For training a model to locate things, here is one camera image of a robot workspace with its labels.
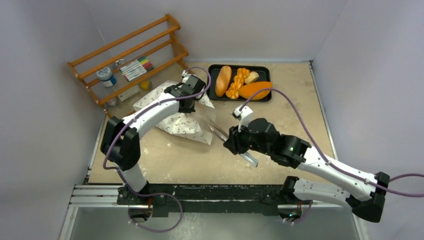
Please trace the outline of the long fake bread loaf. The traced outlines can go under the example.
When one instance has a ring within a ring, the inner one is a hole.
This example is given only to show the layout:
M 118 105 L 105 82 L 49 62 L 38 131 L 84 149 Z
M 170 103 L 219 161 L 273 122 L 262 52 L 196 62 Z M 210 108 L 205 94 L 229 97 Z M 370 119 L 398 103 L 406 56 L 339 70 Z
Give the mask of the long fake bread loaf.
M 222 97 L 229 87 L 229 83 L 232 77 L 232 69 L 228 65 L 224 65 L 216 78 L 215 81 L 215 94 L 217 97 Z

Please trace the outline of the braided fake bread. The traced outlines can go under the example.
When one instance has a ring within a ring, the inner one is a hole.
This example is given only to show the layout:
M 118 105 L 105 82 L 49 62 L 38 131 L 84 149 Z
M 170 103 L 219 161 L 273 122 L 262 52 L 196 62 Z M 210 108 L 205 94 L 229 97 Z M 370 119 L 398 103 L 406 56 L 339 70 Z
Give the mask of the braided fake bread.
M 230 84 L 230 87 L 225 92 L 225 95 L 230 99 L 239 98 L 239 90 L 245 84 L 245 80 L 250 76 L 251 71 L 247 68 L 238 68 L 236 75 L 233 78 L 233 83 Z

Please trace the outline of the patterned white paper bag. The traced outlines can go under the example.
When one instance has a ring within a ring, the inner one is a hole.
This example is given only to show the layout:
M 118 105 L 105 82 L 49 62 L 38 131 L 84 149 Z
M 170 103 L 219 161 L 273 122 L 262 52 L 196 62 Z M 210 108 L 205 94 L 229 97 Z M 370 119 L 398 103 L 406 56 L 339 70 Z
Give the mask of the patterned white paper bag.
M 175 81 L 170 80 L 160 84 L 136 101 L 133 104 L 134 110 L 140 111 L 156 100 L 165 88 L 175 84 Z M 209 128 L 204 123 L 207 120 L 214 122 L 216 120 L 216 111 L 209 97 L 205 95 L 195 102 L 195 112 L 175 113 L 162 120 L 156 127 L 171 135 L 210 145 L 213 136 L 212 133 L 208 132 Z

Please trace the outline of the round fake bread roll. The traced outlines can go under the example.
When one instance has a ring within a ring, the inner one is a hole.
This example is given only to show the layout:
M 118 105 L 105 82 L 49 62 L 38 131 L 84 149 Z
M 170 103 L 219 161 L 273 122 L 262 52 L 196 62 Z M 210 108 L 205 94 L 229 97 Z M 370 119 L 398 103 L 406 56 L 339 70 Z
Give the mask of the round fake bread roll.
M 272 88 L 273 84 L 270 81 L 258 81 L 253 83 L 248 83 L 243 85 L 239 90 L 238 94 L 240 97 L 244 99 L 249 99 L 259 90 Z M 270 90 L 264 90 L 259 92 L 256 96 L 252 98 L 252 100 L 261 100 L 265 98 L 270 93 Z

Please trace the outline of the seeded fake bread bun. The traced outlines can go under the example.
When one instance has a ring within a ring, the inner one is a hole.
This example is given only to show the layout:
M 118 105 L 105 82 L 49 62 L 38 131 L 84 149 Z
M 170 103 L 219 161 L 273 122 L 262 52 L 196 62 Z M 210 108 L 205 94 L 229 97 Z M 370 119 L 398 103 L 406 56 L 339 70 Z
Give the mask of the seeded fake bread bun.
M 254 83 L 259 78 L 259 74 L 255 71 L 251 71 L 249 75 L 245 78 L 244 84 Z

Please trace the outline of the black plastic tray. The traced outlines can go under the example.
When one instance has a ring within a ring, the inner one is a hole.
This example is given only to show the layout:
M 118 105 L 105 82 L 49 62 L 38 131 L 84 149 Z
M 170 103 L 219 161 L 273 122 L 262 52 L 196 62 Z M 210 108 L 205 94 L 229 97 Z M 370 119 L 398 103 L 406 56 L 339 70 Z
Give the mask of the black plastic tray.
M 228 98 L 225 94 L 224 96 L 217 96 L 215 93 L 215 86 L 216 86 L 216 80 L 217 77 L 221 71 L 221 68 L 224 67 L 224 64 L 212 64 L 208 68 L 208 72 L 211 75 L 211 85 L 210 88 L 207 90 L 206 94 L 209 97 L 210 100 L 216 100 L 216 101 L 238 101 L 238 102 L 244 102 L 246 98 L 239 97 L 237 99 L 231 99 Z M 246 68 L 250 70 L 251 72 L 256 72 L 259 75 L 258 82 L 271 82 L 271 75 L 270 70 L 267 67 L 264 66 L 252 66 L 252 65 L 234 65 L 234 64 L 228 64 L 228 66 L 231 68 L 232 75 L 229 82 L 229 86 L 233 83 L 234 76 L 237 73 L 237 70 L 240 68 Z

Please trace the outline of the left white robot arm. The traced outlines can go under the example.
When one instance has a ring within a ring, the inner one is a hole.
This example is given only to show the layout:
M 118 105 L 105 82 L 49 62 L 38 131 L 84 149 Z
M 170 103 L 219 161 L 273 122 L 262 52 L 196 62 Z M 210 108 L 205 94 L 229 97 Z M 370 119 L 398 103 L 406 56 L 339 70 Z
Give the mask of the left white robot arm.
M 138 166 L 141 157 L 140 140 L 158 123 L 176 113 L 195 112 L 195 102 L 210 88 L 194 74 L 182 82 L 166 87 L 158 98 L 136 113 L 125 118 L 112 117 L 106 124 L 100 150 L 104 162 L 112 162 L 130 190 L 129 197 L 138 205 L 146 203 L 151 196 L 149 182 Z

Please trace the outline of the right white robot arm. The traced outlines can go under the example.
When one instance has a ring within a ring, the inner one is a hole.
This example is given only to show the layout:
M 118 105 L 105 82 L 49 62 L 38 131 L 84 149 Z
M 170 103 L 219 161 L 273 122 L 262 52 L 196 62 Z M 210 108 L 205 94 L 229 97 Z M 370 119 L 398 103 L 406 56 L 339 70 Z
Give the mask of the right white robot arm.
M 390 177 L 384 172 L 362 172 L 327 155 L 321 156 L 309 142 L 281 134 L 265 118 L 257 118 L 247 126 L 232 126 L 223 146 L 234 155 L 252 150 L 271 158 L 283 167 L 299 169 L 327 181 L 312 182 L 296 176 L 286 177 L 281 190 L 282 200 L 320 201 L 350 207 L 357 217 L 372 223 L 381 220 Z

